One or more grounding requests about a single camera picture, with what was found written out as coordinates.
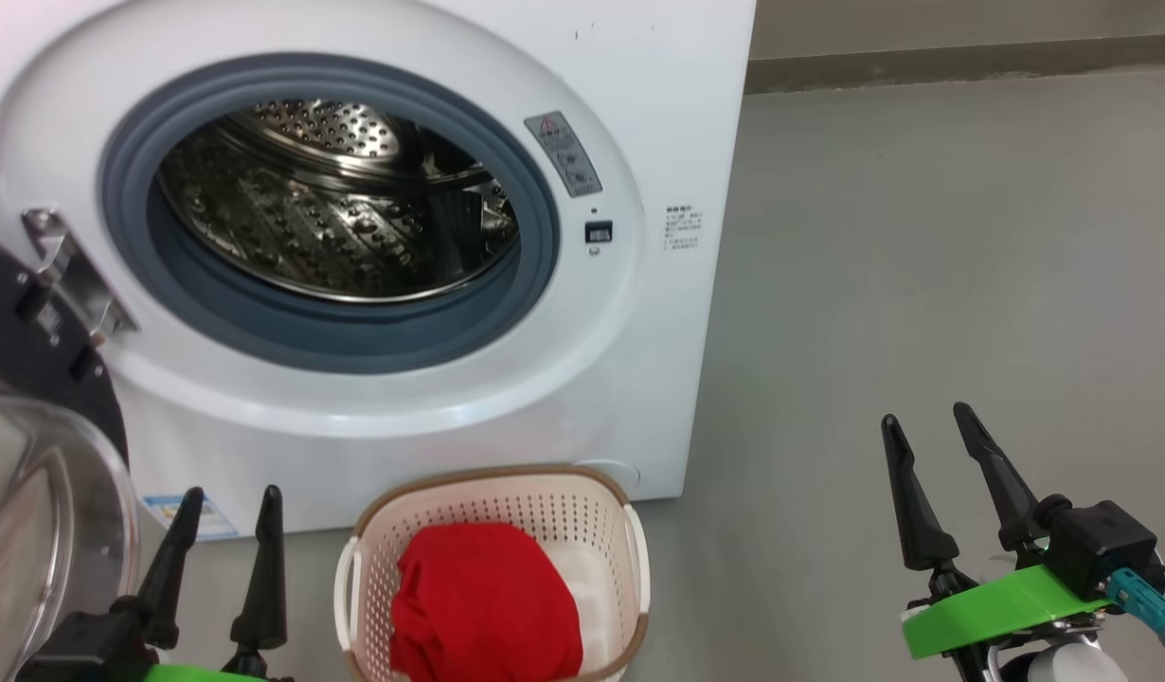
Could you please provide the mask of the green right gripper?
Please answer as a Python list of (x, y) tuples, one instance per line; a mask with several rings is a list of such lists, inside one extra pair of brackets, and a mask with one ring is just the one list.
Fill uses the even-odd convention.
[[(970, 405), (955, 403), (952, 414), (965, 452), (988, 485), (1002, 548), (1033, 549), (1040, 540), (1033, 516), (1037, 497)], [(883, 416), (881, 433), (903, 563), (913, 571), (933, 570), (927, 599), (911, 602), (903, 616), (902, 635), (911, 659), (947, 659), (960, 682), (1003, 682), (1001, 651), (1099, 630), (1111, 603), (1080, 600), (1042, 565), (988, 583), (973, 582), (949, 565), (959, 556), (956, 540), (942, 530), (930, 506), (897, 416)]]

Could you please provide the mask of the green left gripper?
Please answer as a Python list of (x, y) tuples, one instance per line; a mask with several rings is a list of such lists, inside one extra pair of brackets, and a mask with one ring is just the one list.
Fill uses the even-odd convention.
[[(196, 543), (205, 505), (202, 487), (188, 488), (154, 553), (135, 595), (119, 597), (112, 613), (125, 616), (142, 644), (157, 649), (176, 647), (177, 602), (183, 588), (188, 551)], [(257, 523), (257, 553), (243, 609), (232, 623), (230, 639), (238, 655), (260, 655), (288, 642), (283, 495), (277, 485), (263, 491)], [(142, 682), (296, 682), (292, 677), (256, 679), (189, 665), (154, 665)]]

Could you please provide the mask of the black round glass washer door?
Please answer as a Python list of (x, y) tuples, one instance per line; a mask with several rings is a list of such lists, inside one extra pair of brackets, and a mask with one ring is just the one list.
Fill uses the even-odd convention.
[(0, 246), (0, 682), (137, 567), (123, 415), (71, 305)]

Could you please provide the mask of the red and white garment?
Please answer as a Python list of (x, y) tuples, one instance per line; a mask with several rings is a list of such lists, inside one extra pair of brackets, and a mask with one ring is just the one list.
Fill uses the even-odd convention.
[(527, 532), (422, 529), (398, 570), (389, 666), (410, 682), (556, 682), (582, 668), (577, 602)]

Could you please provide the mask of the cream basket with brown rim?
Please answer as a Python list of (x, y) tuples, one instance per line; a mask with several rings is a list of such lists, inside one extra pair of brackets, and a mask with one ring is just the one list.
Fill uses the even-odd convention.
[(579, 609), (585, 655), (571, 682), (621, 682), (649, 630), (647, 534), (615, 479), (566, 463), (430, 476), (365, 509), (337, 560), (332, 596), (354, 682), (410, 682), (389, 665), (398, 561), (417, 532), (444, 523), (508, 523), (541, 544)]

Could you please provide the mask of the metal door hinge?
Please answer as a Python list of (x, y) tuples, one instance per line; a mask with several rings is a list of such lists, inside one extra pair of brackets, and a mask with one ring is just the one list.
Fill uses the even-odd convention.
[(38, 275), (72, 308), (96, 346), (116, 335), (136, 332), (136, 319), (103, 279), (59, 212), (31, 208), (21, 213), (20, 220), (40, 256)]

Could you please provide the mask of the white washing machine body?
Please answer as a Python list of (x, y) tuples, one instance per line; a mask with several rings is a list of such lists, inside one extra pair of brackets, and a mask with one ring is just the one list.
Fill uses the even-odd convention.
[[(136, 319), (98, 347), (142, 495), (202, 487), (240, 535), (261, 493), (285, 530), (351, 526), (428, 476), (605, 458), (634, 499), (685, 487), (757, 0), (0, 0), (0, 246), (38, 272), (20, 216), (55, 210)], [(525, 322), (443, 366), (344, 377), (236, 353), (171, 314), (103, 224), (100, 168), (134, 104), (263, 52), (421, 75), (516, 134), (562, 217), (558, 272)], [(527, 129), (560, 111), (603, 190), (571, 198)], [(699, 249), (664, 252), (668, 206)], [(609, 244), (586, 222), (610, 220)]]

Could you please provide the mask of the blue energy label sticker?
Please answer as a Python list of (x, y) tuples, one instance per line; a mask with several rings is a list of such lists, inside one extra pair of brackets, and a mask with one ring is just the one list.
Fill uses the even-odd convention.
[[(155, 521), (161, 523), (163, 529), (170, 529), (184, 497), (184, 494), (142, 495), (141, 502)], [(216, 506), (216, 502), (210, 497), (205, 495), (202, 505), (200, 528), (198, 528), (196, 540), (220, 541), (238, 536), (240, 536), (240, 533), (230, 523), (230, 519), (223, 514), (223, 511)]]

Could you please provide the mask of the round white filter cover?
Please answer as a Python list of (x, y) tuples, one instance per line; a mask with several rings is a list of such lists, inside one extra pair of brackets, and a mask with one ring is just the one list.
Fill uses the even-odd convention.
[(574, 465), (609, 476), (622, 488), (626, 495), (634, 495), (638, 488), (640, 471), (638, 467), (631, 466), (630, 463), (605, 460), (605, 458), (589, 458), (589, 460), (576, 460)]

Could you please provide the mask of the black text sticker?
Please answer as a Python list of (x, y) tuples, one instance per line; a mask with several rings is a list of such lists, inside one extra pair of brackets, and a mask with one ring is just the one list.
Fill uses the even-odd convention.
[(701, 208), (668, 206), (661, 228), (662, 251), (699, 249), (704, 224), (705, 215)]

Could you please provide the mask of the grey skirting board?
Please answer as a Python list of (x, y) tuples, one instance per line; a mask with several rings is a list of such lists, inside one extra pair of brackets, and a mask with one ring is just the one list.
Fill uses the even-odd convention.
[(1029, 80), (1162, 68), (1165, 68), (1165, 34), (829, 52), (748, 61), (744, 94), (789, 94), (913, 83)]

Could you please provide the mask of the grey warning label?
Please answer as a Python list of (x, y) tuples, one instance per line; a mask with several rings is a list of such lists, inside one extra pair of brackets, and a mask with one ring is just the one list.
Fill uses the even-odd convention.
[(527, 117), (525, 126), (558, 173), (569, 197), (589, 197), (603, 190), (595, 166), (564, 113)]

